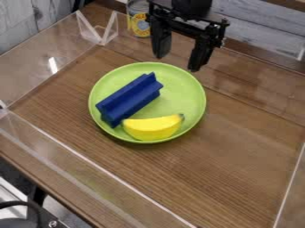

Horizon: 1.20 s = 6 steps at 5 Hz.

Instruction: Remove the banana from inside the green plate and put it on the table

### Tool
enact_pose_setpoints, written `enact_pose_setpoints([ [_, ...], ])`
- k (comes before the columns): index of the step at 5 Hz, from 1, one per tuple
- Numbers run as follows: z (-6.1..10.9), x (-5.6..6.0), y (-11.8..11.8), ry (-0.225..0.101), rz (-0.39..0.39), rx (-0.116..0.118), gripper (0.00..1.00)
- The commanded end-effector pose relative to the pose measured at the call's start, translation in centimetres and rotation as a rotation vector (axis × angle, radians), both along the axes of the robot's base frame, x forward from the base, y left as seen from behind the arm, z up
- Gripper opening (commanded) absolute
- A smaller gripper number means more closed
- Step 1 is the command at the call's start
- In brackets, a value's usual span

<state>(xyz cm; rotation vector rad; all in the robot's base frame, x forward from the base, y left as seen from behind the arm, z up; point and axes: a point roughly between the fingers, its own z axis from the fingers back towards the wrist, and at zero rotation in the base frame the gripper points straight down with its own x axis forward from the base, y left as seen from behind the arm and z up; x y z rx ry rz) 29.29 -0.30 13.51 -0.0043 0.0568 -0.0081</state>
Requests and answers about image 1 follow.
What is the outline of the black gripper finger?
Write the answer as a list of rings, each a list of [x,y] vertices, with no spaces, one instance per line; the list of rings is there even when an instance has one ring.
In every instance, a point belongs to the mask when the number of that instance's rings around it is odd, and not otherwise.
[[[208,64],[213,55],[213,43],[209,36],[201,35],[196,39],[196,45],[190,53],[189,70],[197,72]]]
[[[163,58],[171,47],[171,31],[169,24],[153,17],[150,21],[153,53],[158,59]]]

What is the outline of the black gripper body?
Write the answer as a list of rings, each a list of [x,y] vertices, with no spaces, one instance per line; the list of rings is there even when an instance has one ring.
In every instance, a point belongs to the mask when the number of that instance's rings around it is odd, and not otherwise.
[[[166,18],[184,21],[204,21],[214,26],[218,31],[214,38],[214,45],[221,47],[226,28],[230,21],[213,12],[213,0],[147,0],[149,14],[162,11]]]

